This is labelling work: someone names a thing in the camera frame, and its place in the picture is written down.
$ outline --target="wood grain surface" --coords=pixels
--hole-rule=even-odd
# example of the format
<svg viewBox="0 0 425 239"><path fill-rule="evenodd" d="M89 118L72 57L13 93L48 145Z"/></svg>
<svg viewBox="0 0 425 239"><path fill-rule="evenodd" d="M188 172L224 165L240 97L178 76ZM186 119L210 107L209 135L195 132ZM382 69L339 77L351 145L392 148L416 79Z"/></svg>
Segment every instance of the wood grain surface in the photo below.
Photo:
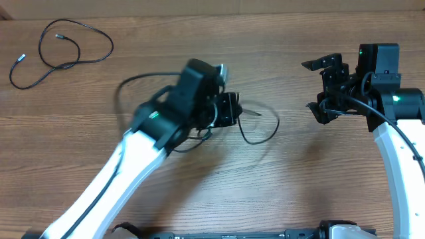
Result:
<svg viewBox="0 0 425 239"><path fill-rule="evenodd" d="M187 154L173 153L138 188L113 225L178 233L281 231L316 227L322 219L353 220L392 235L392 207L383 161L363 117L320 125L305 107L316 101L319 72L301 62L340 52L351 71L359 44L398 42L402 87L425 90L425 12L320 13L209 17L90 19L108 33L115 50L103 62L54 72L37 44L49 21L0 22L0 238L43 231L82 193L119 141L113 94L124 79L153 71L179 71L189 58L226 63L228 91L264 113L242 119L247 136L261 139L275 121L275 138L248 145L236 126L214 131ZM107 53L108 41L88 29L59 23L42 51L60 64ZM175 78L146 78L125 87L126 119L134 108Z"/></svg>

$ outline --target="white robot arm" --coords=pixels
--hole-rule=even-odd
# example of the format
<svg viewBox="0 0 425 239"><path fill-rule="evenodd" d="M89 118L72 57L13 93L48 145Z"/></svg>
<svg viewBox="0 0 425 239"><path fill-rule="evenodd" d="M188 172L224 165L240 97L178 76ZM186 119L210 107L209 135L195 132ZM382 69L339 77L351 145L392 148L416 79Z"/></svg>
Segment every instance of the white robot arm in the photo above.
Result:
<svg viewBox="0 0 425 239"><path fill-rule="evenodd" d="M419 239L425 226L425 100L416 88L400 88L397 44L361 44L356 73L341 54L302 63L320 73L324 91L307 106L319 123L341 115L366 116L381 152L394 211L394 238ZM376 238L351 222L321 223L322 238Z"/></svg>

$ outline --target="black cable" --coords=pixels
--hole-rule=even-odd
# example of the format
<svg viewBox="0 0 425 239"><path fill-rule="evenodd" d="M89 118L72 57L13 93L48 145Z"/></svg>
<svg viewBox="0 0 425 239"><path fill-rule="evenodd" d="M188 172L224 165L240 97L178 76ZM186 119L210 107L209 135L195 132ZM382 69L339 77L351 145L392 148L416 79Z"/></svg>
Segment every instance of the black cable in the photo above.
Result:
<svg viewBox="0 0 425 239"><path fill-rule="evenodd" d="M207 141L212 135L213 133L211 133L211 128L208 128L208 131L204 134L204 136L202 137L188 137L188 139L199 139L199 143L197 143L196 145L188 148L188 149L173 149L174 152L177 153L188 153L194 149L196 149L197 147L201 146L201 144L203 144L205 141Z"/></svg>
<svg viewBox="0 0 425 239"><path fill-rule="evenodd" d="M359 107L363 107L366 108L368 110L370 110L372 113L374 113L374 115L378 116L379 118L381 118L382 120L384 120L385 122L387 122L389 125L391 125L391 127L393 127L397 133L401 136L401 138L403 138L404 142L406 142L407 146L409 146L410 150L412 150L413 152L413 159L419 162L419 166L422 170L422 174L424 176L424 180L425 180L425 165L423 162L423 158L420 156L419 152L416 150L416 148L414 147L413 143L409 140L409 138L407 138L407 136L403 133L403 131L397 127L397 125L395 123L392 123L391 120L389 120L386 116L384 116L383 114L381 114L378 110L370 107L369 105L361 102L360 100L353 98L351 96L342 94L336 90L333 89L326 89L330 94L333 94L334 96L339 96L343 99L346 99L352 103L357 104Z"/></svg>
<svg viewBox="0 0 425 239"><path fill-rule="evenodd" d="M274 137L274 135L278 132L278 129L279 129L279 125L280 125L280 118L279 118L278 113L277 113L277 112L275 112L274 110L272 110L272 113L274 114L274 116L275 116L275 117L276 117L276 119L278 120L278 123L276 124L276 128L274 129L273 133L272 133L272 134L271 134L271 135L270 135L267 139L264 139L264 140L262 140L262 141L258 141L258 142L251 142L251 141L249 141L249 140L245 137L244 130L242 129L242 125L240 124L240 117L238 117L238 125L239 125L240 134L241 134L241 135L242 135L242 137L244 138L245 142L247 142L247 143L249 143L249 144L251 144L251 145L257 145L257 144L265 143L265 142L267 142L267 141L271 140L271 139Z"/></svg>
<svg viewBox="0 0 425 239"><path fill-rule="evenodd" d="M109 178L108 182L105 184L105 186L100 191L100 193L98 194L98 196L96 196L96 198L92 201L92 203L90 203L90 205L86 208L86 210L81 214L81 216L65 232L65 234L61 237L61 239L68 238L74 232L75 228L77 228L77 226L86 218L86 216L88 215L88 213L94 208L94 206L96 206L96 204L99 202L99 200L105 194L106 190L108 190L109 186L111 185L112 181L115 179L115 177L118 174L118 171L120 170L121 163L124 160L124 154L126 153L126 147L127 147L127 132L122 137L120 159L118 160L118 163L115 166L114 172L112 173L112 175Z"/></svg>
<svg viewBox="0 0 425 239"><path fill-rule="evenodd" d="M319 107L326 113L337 114L338 116L358 116L359 112L346 112L341 110L329 110L325 107L326 103L329 101L329 98L326 98L320 102Z"/></svg>
<svg viewBox="0 0 425 239"><path fill-rule="evenodd" d="M366 84L367 78L368 78L371 74L374 74L374 72L368 72L368 73L366 73L366 74L365 74L365 76L363 77L363 79L361 80L360 94L361 94L362 96L364 96L364 95L365 95L365 84Z"/></svg>
<svg viewBox="0 0 425 239"><path fill-rule="evenodd" d="M75 45L76 45L76 47L77 47L77 49L78 49L78 57L77 57L77 59L75 60L75 61L73 61L73 62L65 62L65 63L62 63L62 64L59 64L58 66L53 66L53 65L51 65L51 64L49 64L44 58L43 58L43 55L41 54L41 42L43 41L43 38L44 38L44 36L46 35L46 33L47 33L47 29L51 26L51 25L53 25L53 24L55 24L55 23L57 23L57 22L59 22L59 21L66 21L66 22L69 22L69 23L75 23L75 24L78 24L78 25L81 25L81 26L83 26L83 27L87 27L87 28L89 28L89 29L92 29L93 31L96 31L97 33L100 33L100 34L102 34L102 35L104 35L106 38L108 38L108 40L111 42L111 50L109 51L109 53L107 53L107 55L105 55L105 56L103 56L103 57L101 57L101 58L99 58L99 59L96 59L96 60L80 60L80 55L81 55L81 52L80 52L80 47L78 46L78 44L75 42L75 41L73 41L72 39L70 39L70 38L68 38L68 37L65 37L65 36L62 36L62 35L56 35L56 38L58 38L58 39L63 39L63 40L69 40L70 42L72 42L72 43L74 43ZM91 26L89 26L89 25L86 25L86 24L84 24L84 23L79 23L78 21L73 21L73 20L69 20L69 19L57 19L57 20L54 20L53 22L51 22L51 23L49 23L45 28L44 28L44 30L43 30L43 32L41 33L41 36L40 36L40 41L39 41L39 55L40 55L40 59L43 61L43 63L45 64L45 65L47 65L47 66L49 66L49 67L51 67L52 69L50 69L48 72L46 72L46 74L44 74L43 76L41 76L41 78L39 79L39 80L37 80L36 82L34 82L34 83L32 83L30 86L25 86L25 87L20 87L20 86L18 86L18 85L16 85L14 82L13 82L13 80L12 80L12 72L13 72L13 70L15 69L15 67L16 67L16 65L18 65L18 63L20 63L26 56L25 56L25 54L23 54L21 57L19 57L18 58L18 60L16 60L15 61L15 63L12 65L12 67L11 67L11 71L10 71L10 73L9 73L9 80L10 80L10 82L12 83L12 85L14 86L14 87L16 87L17 89L20 89L20 90L27 90L27 89L31 89L32 87L34 87L34 86L36 86L37 84L39 84L40 82L42 82L50 73L52 73L52 72L54 72L55 70L66 70L66 69L69 69L69 68L72 68L73 66L75 66L76 64L86 64L86 63L96 63L96 62L99 62L99 61L102 61L102 60L105 60L109 55L111 55L111 53L112 53L112 51L114 50L114 42L112 41L112 39L106 34L106 33L104 33L104 32L102 32L101 30L98 30L98 29L95 29L94 27L91 27Z"/></svg>

